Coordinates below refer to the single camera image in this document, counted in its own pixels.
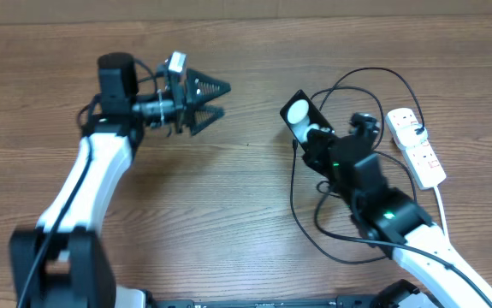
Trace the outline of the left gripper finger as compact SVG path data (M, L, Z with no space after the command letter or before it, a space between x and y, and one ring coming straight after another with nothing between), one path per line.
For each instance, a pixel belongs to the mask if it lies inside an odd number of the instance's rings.
M228 82L212 78L192 68L187 69L185 88L187 104L194 107L201 107L231 91Z
M222 107L204 105L196 109L187 124L192 136L197 135L204 129L206 129L213 122L221 119L224 116L224 109Z

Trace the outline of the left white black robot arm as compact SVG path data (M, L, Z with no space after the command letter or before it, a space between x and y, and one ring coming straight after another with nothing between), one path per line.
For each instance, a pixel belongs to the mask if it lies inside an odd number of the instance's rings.
M145 128L169 127L196 135L224 115L210 101L231 85L187 68L173 52L148 80L163 80L140 94L136 68L144 63L126 52L98 59L100 92L77 115L80 146L56 199L32 229L17 229L9 241L19 307L154 307L143 289L122 287L101 244L106 211L116 186L135 159Z

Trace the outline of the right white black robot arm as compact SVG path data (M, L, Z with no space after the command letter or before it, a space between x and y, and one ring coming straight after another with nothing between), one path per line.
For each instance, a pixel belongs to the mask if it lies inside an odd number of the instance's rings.
M361 234L348 240L380 247L444 307L492 307L492 287L413 198L388 184L373 141L367 133L342 138L320 130L307 134L306 161L349 205Z

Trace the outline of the black Galaxy phone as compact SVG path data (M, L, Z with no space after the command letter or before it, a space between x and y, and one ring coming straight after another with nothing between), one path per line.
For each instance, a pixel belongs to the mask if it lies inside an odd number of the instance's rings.
M301 144L308 142L311 130L335 131L303 90L298 90L287 101L280 110L280 116Z

